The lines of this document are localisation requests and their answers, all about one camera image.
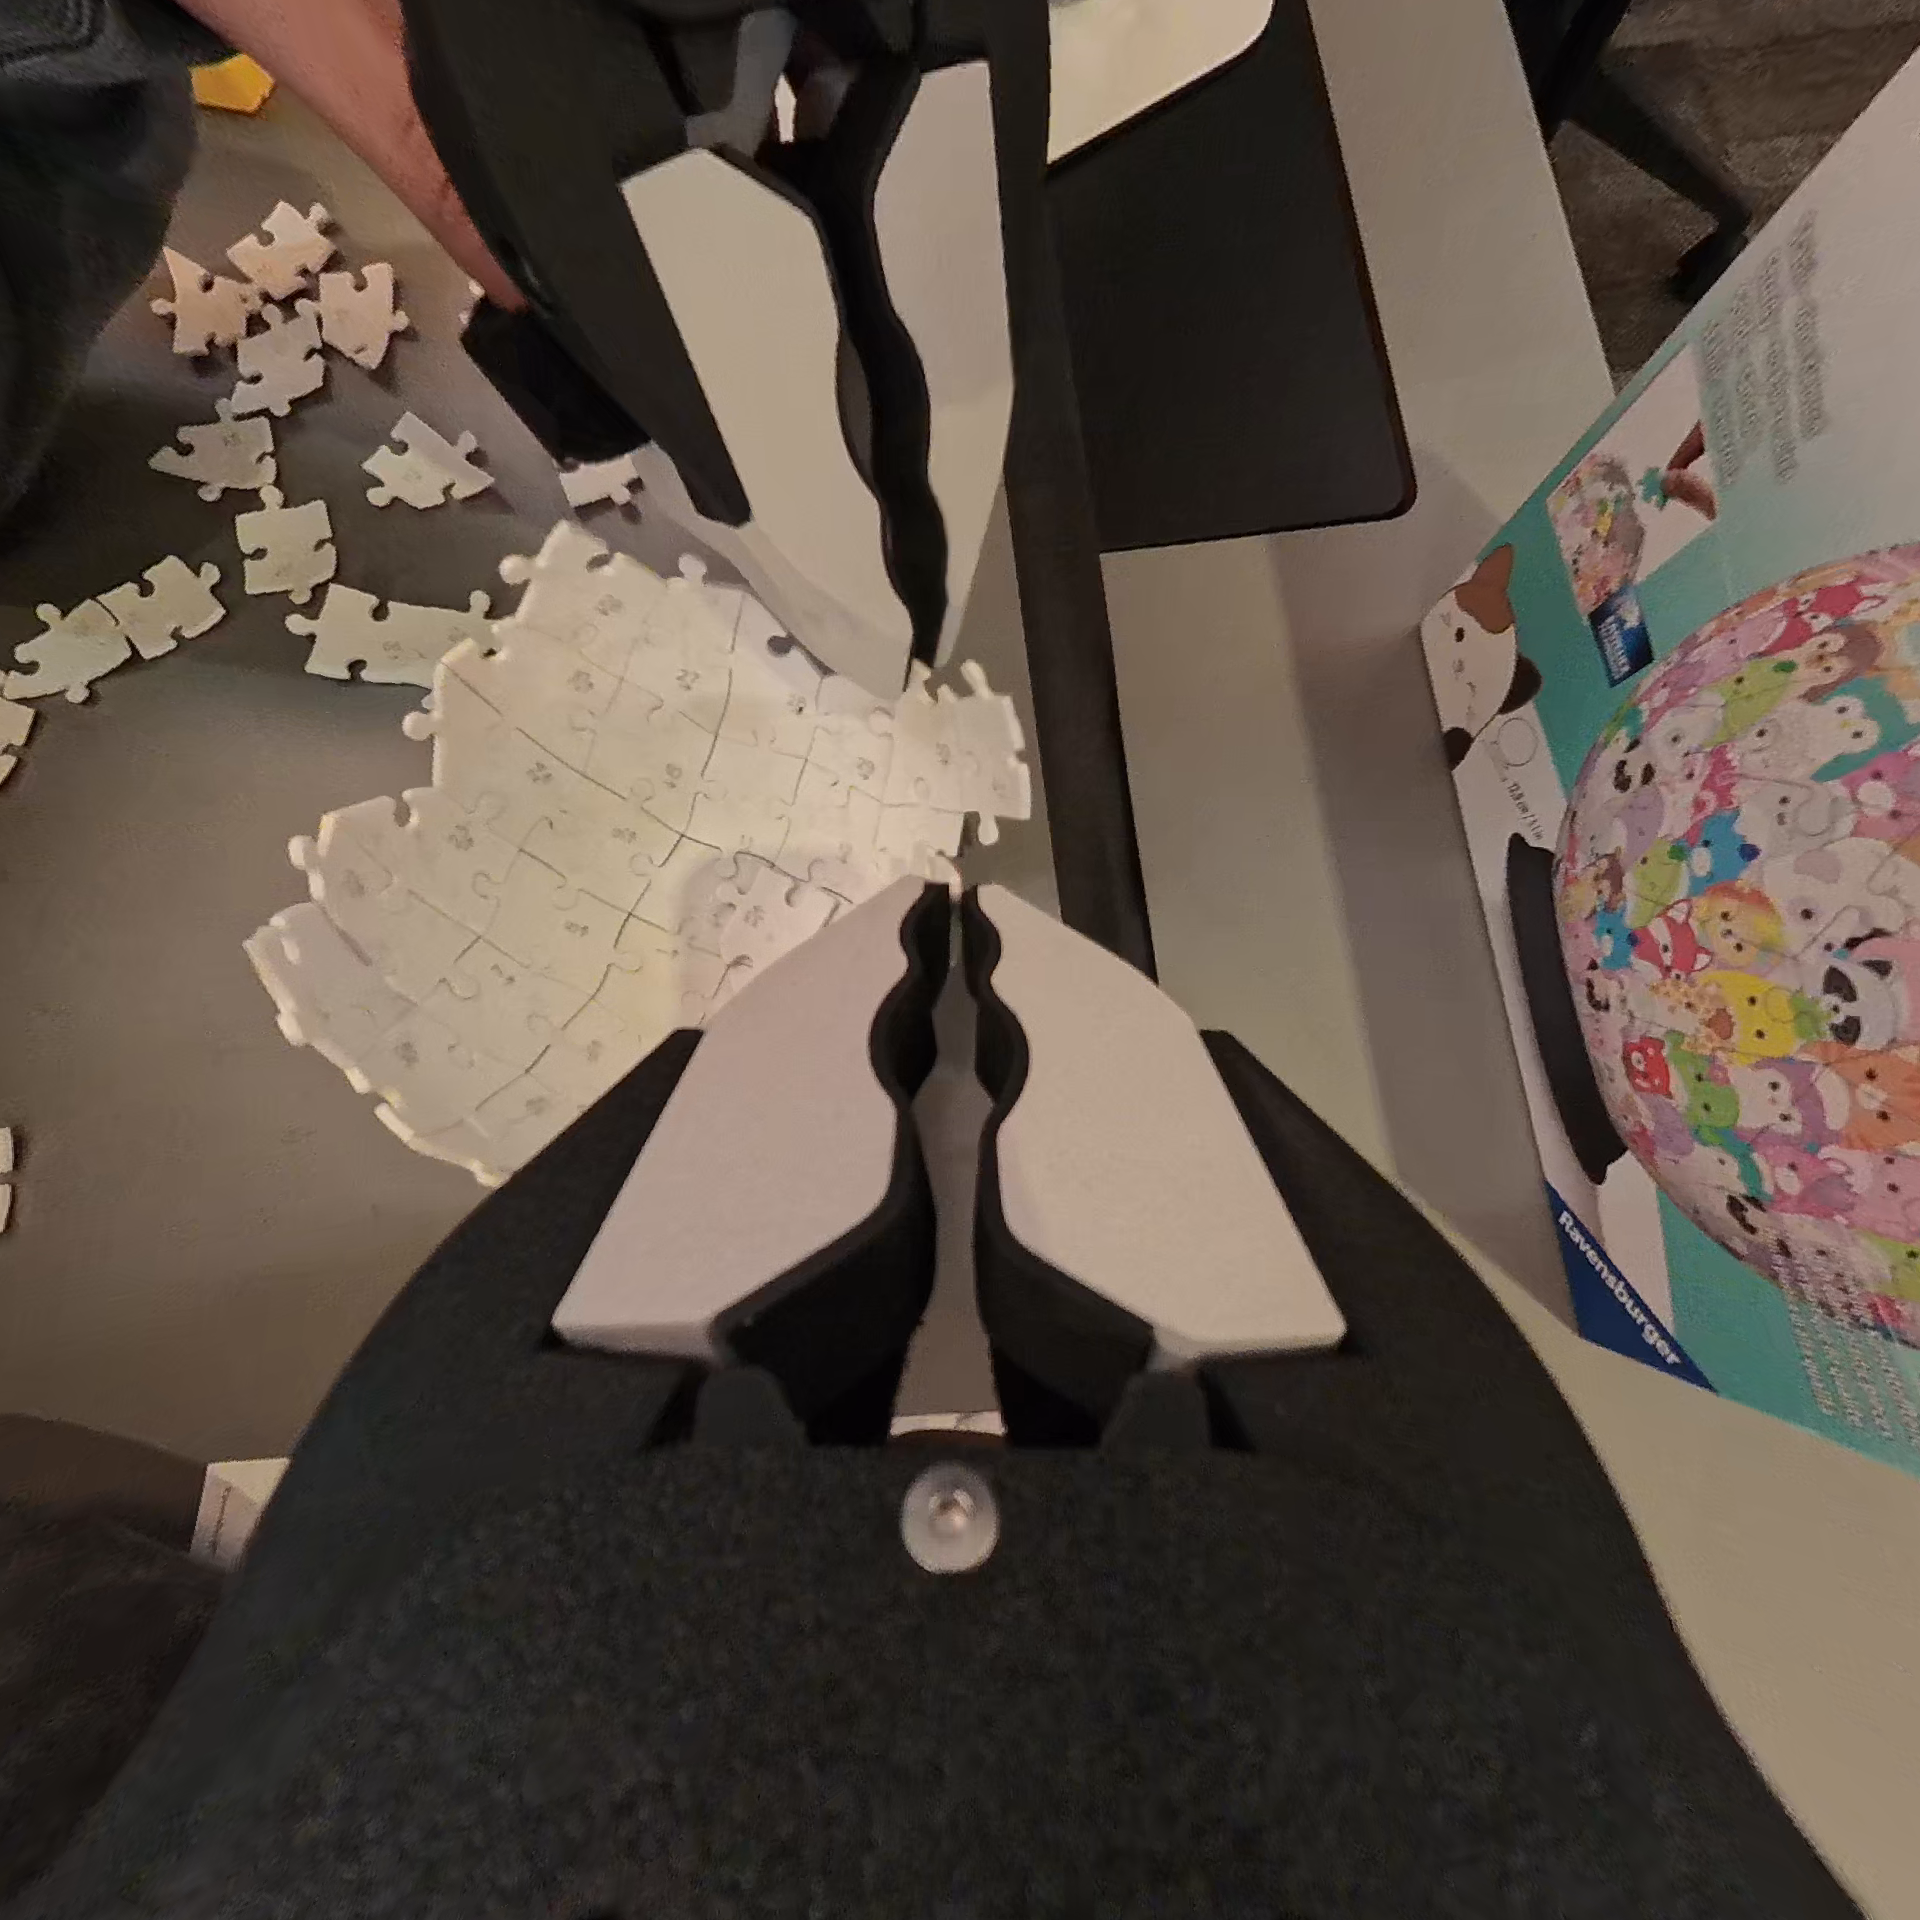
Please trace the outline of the colourful puzzle ball box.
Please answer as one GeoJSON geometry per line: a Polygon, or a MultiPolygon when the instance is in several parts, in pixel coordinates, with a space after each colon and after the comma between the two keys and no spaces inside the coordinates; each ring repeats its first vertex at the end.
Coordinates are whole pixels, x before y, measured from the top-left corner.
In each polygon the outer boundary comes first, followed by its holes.
{"type": "Polygon", "coordinates": [[[1909,1475],[1916,66],[1422,621],[1576,1327],[1909,1475]]]}

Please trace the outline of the partly built white puzzle ball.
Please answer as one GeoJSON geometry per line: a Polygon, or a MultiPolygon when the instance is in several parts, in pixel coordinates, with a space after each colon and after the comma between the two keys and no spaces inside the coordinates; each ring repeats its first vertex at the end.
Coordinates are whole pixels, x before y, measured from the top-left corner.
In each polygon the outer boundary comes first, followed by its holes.
{"type": "Polygon", "coordinates": [[[405,720],[430,779],[291,843],[248,939],[278,1033],[413,1151],[496,1186],[681,1029],[896,879],[1032,814],[979,662],[881,699],[739,585],[574,519],[505,558],[405,720]]]}

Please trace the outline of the white flat base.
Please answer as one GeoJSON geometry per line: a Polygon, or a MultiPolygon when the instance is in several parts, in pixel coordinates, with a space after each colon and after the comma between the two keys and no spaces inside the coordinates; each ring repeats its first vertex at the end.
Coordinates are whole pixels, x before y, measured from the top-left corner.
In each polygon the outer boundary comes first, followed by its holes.
{"type": "Polygon", "coordinates": [[[1241,59],[1273,1],[1050,1],[1048,165],[1241,59]]]}

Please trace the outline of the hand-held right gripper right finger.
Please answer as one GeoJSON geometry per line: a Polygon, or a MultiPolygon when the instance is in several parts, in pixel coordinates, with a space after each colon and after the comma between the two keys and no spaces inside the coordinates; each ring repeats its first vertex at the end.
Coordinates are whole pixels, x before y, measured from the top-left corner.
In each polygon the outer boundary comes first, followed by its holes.
{"type": "Polygon", "coordinates": [[[1186,1010],[1005,887],[968,898],[979,1081],[1012,1254],[1153,1363],[1329,1352],[1348,1325],[1186,1010]]]}

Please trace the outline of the black mat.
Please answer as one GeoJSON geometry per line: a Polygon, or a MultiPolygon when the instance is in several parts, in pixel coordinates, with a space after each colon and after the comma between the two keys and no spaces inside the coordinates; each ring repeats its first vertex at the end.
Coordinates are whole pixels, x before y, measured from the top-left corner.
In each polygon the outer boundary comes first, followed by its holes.
{"type": "Polygon", "coordinates": [[[1048,168],[1104,555],[1392,520],[1418,477],[1307,5],[1048,168]]]}

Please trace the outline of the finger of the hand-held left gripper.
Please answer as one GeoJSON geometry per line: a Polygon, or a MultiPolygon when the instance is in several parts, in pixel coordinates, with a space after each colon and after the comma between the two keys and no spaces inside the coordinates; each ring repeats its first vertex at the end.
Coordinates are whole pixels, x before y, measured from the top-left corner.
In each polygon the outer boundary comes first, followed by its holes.
{"type": "Polygon", "coordinates": [[[747,499],[723,551],[830,671],[900,689],[914,623],[841,421],[818,221],[724,150],[662,160],[622,194],[747,499]]]}
{"type": "Polygon", "coordinates": [[[881,267],[875,467],[914,658],[964,623],[1016,405],[993,66],[910,74],[870,191],[881,267]]]}

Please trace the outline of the pile of loose puzzle pieces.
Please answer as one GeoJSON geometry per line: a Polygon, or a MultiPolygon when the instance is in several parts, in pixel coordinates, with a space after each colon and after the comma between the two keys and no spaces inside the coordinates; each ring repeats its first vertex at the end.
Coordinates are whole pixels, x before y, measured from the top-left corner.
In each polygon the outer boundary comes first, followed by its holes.
{"type": "Polygon", "coordinates": [[[108,336],[102,410],[54,456],[54,520],[5,559],[5,784],[116,677],[213,647],[330,687],[425,689],[490,642],[496,565],[606,499],[458,344],[425,250],[278,202],[211,271],[161,253],[108,336]]]}

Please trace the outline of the person's left hand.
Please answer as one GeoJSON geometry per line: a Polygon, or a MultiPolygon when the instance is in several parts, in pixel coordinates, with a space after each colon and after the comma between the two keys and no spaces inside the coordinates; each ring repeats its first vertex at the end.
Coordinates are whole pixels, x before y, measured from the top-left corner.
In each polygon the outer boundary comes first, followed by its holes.
{"type": "Polygon", "coordinates": [[[522,288],[473,225],[418,113],[395,1],[180,1],[208,34],[291,88],[442,243],[485,296],[522,288]]]}

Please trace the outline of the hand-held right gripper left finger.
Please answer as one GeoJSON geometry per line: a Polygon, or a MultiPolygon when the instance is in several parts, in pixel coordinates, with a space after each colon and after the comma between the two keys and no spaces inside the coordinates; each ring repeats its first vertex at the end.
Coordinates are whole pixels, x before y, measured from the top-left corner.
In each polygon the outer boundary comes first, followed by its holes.
{"type": "Polygon", "coordinates": [[[891,883],[707,1022],[553,1309],[560,1341],[717,1359],[732,1311],[881,1215],[920,1151],[952,917],[944,883],[891,883]]]}

